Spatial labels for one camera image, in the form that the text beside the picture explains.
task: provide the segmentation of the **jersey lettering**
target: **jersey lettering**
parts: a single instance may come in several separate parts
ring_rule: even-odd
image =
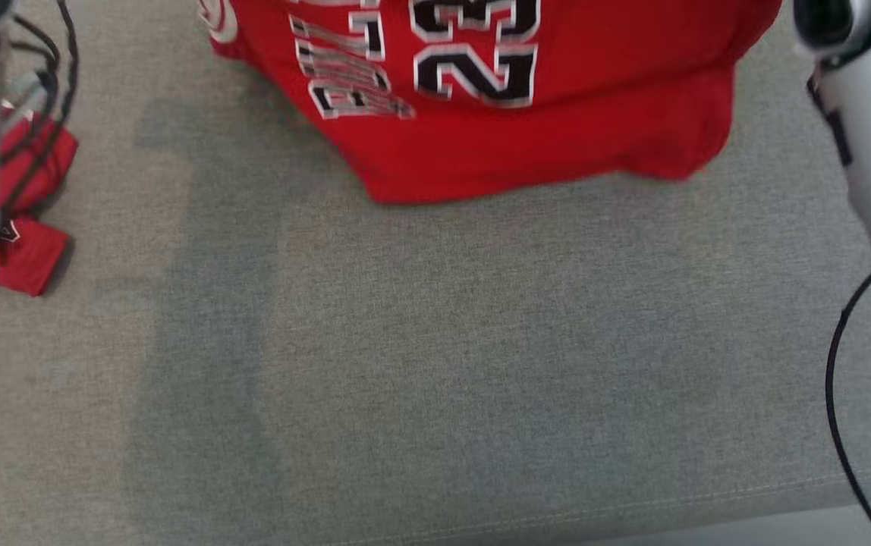
[[[335,8],[338,6],[360,6],[362,8],[376,9],[381,0],[287,0],[291,4],[311,4],[314,6],[327,6]]]
[[[378,11],[353,13],[348,18],[349,30],[362,36],[346,36],[318,27],[291,15],[294,35],[311,40],[328,42],[335,48],[370,60],[385,60],[385,37],[382,33],[381,14]]]
[[[337,49],[318,48],[297,40],[297,63],[305,76],[319,80],[342,80],[359,86],[391,90],[388,75],[378,65]]]
[[[450,42],[455,14],[459,28],[489,30],[492,15],[508,11],[508,20],[497,25],[497,42],[526,42],[540,25],[540,0],[411,0],[412,31],[422,40]]]
[[[308,90],[321,117],[326,120],[336,120],[342,115],[397,115],[399,118],[414,116],[412,108],[398,97],[384,96],[370,89],[312,80]]]
[[[529,106],[533,103],[536,45],[498,47],[493,69],[469,45],[430,45],[415,57],[416,89],[450,100],[453,86],[446,82],[447,76],[491,106]]]

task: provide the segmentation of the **gray couch cushion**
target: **gray couch cushion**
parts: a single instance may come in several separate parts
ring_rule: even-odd
[[[46,300],[0,291],[0,544],[514,544],[848,504],[871,267],[780,21],[691,184],[380,208],[195,2],[78,2]],[[49,2],[24,9],[61,35]],[[871,495],[871,293],[838,364]]]

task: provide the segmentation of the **black wire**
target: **black wire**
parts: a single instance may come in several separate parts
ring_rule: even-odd
[[[837,448],[837,457],[841,460],[841,466],[844,467],[844,474],[847,477],[847,481],[851,484],[854,496],[857,497],[857,501],[860,502],[861,508],[863,508],[866,518],[870,519],[871,524],[870,502],[866,499],[865,495],[863,495],[863,490],[861,490],[857,477],[854,476],[854,470],[851,468],[851,461],[847,458],[847,452],[844,449],[844,442],[841,441],[841,429],[837,426],[837,410],[834,408],[834,370],[835,367],[837,367],[837,350],[839,346],[841,346],[841,339],[844,338],[844,329],[846,328],[847,321],[851,319],[851,313],[853,313],[854,307],[857,306],[857,302],[860,301],[863,293],[865,293],[870,285],[871,273],[866,277],[866,279],[863,279],[861,286],[854,291],[851,301],[847,302],[847,306],[844,307],[844,311],[841,313],[841,319],[837,322],[837,329],[834,331],[834,339],[830,342],[830,356],[827,356],[826,388],[827,422],[830,424],[830,435],[831,438],[834,439],[834,447]]]
[[[21,17],[20,15],[14,15],[14,22],[19,24],[21,27],[25,28],[27,32],[30,32],[34,35],[34,38],[37,38],[48,51],[51,52],[51,55],[54,56],[55,61],[58,64],[61,64],[61,51],[58,49],[58,45],[55,44],[55,41],[51,39],[51,36],[48,36],[48,33],[41,30],[36,24],[26,20],[26,18]]]
[[[2,152],[0,155],[0,165],[7,165],[17,158],[21,152],[29,148],[36,141],[37,137],[47,125],[47,120],[50,119],[52,111],[55,110],[55,105],[58,103],[58,66],[60,60],[55,58],[48,49],[38,48],[37,45],[27,44],[27,42],[12,42],[12,48],[22,52],[32,52],[41,55],[47,62],[47,67],[43,71],[37,72],[38,80],[41,86],[44,86],[46,93],[44,107],[38,111],[38,115],[30,122],[30,130],[20,139],[20,142],[13,145],[7,152]]]
[[[41,111],[41,115],[37,115],[32,120],[32,124],[30,124],[30,130],[27,131],[27,134],[24,138],[20,139],[20,142],[13,146],[13,148],[9,149],[7,152],[3,152],[0,155],[0,165],[7,165],[9,162],[12,162],[14,158],[17,158],[19,153],[25,151],[28,146],[32,145],[34,139],[41,134],[44,126],[47,125],[48,118],[51,117],[52,111],[54,111],[55,103],[58,102],[58,69],[61,68],[61,50],[58,49],[58,45],[55,44],[55,41],[48,35],[47,32],[41,30],[36,24],[26,20],[25,17],[21,17],[20,15],[14,15],[14,21],[16,24],[19,24],[20,27],[23,27],[27,32],[30,32],[34,35],[34,38],[37,38],[38,41],[41,42],[46,48],[50,55],[46,56],[48,67],[46,72],[38,72],[37,76],[41,80],[41,84],[44,86],[45,93],[47,93],[47,98],[44,103],[44,109]],[[33,45],[24,45],[23,42],[16,42],[13,44],[16,49],[25,49],[25,51],[34,51],[40,52],[40,49],[34,48]]]
[[[48,135],[44,148],[41,149],[41,153],[34,158],[34,162],[30,168],[27,169],[27,173],[25,173],[22,179],[20,179],[20,182],[18,182],[17,186],[15,186],[11,191],[8,199],[5,200],[5,204],[2,205],[2,221],[5,221],[6,218],[10,218],[10,213],[13,210],[14,205],[17,204],[20,196],[22,196],[24,191],[27,189],[27,186],[29,186],[30,181],[33,180],[37,171],[44,166],[44,163],[47,162],[48,158],[50,158],[51,152],[54,151],[55,146],[58,144],[58,138],[61,137],[62,129],[64,129],[65,124],[68,123],[68,115],[71,114],[71,107],[74,104],[75,93],[78,91],[78,35],[75,34],[74,21],[71,20],[71,14],[68,13],[68,4],[65,3],[65,0],[56,0],[56,2],[58,4],[58,10],[61,11],[61,19],[64,21],[65,29],[67,29],[68,32],[68,56],[71,58],[71,64],[68,66],[68,90],[65,91],[64,98],[62,98],[61,101],[61,118],[55,122],[51,133]]]

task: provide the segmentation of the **red cloth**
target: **red cloth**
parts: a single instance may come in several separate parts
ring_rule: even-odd
[[[275,80],[373,198],[418,203],[612,170],[690,176],[723,148],[734,65],[780,0],[200,7],[216,51]]]
[[[0,170],[0,205],[8,199],[20,178],[43,151],[47,139],[55,130],[53,122],[45,121],[41,134],[23,152]],[[21,121],[2,139],[3,152],[18,145],[30,131],[30,121]],[[68,235],[34,221],[26,215],[27,209],[50,197],[71,168],[78,141],[62,129],[51,156],[38,169],[29,186],[20,195],[12,211],[16,218],[6,221],[0,232],[0,287],[27,293],[33,297],[43,295],[54,274],[58,260],[68,244]]]
[[[39,297],[47,290],[68,235],[22,217],[6,222],[0,236],[0,287]]]
[[[50,120],[44,121],[44,128],[34,139],[32,144],[23,152],[19,153],[16,158],[13,158],[7,165],[1,167],[0,172],[0,206],[5,203],[5,200],[10,196],[11,191],[20,182],[20,178],[27,173],[27,169],[34,162],[40,153],[44,150],[44,146],[48,142],[51,133],[55,130],[55,125]],[[1,141],[2,152],[7,152],[13,146],[18,145],[27,131],[30,131],[30,121],[22,120],[12,129]],[[20,199],[14,206],[13,214],[24,213],[30,207],[38,204],[44,198],[51,196],[58,187],[61,186],[61,181],[64,180],[65,174],[71,168],[71,163],[74,162],[75,153],[78,151],[78,141],[71,133],[62,129],[58,135],[58,141],[55,143],[55,148],[51,152],[47,162],[38,169],[34,174],[34,178],[27,185],[27,188],[20,194]]]

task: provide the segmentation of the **gray upholstery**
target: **gray upholstery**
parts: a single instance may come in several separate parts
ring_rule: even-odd
[[[537,544],[852,501],[823,367],[871,255],[788,21],[689,184],[383,208],[196,2],[71,7],[82,149],[45,221],[76,244],[43,300],[0,290],[0,545]],[[871,497],[871,291],[838,380]]]

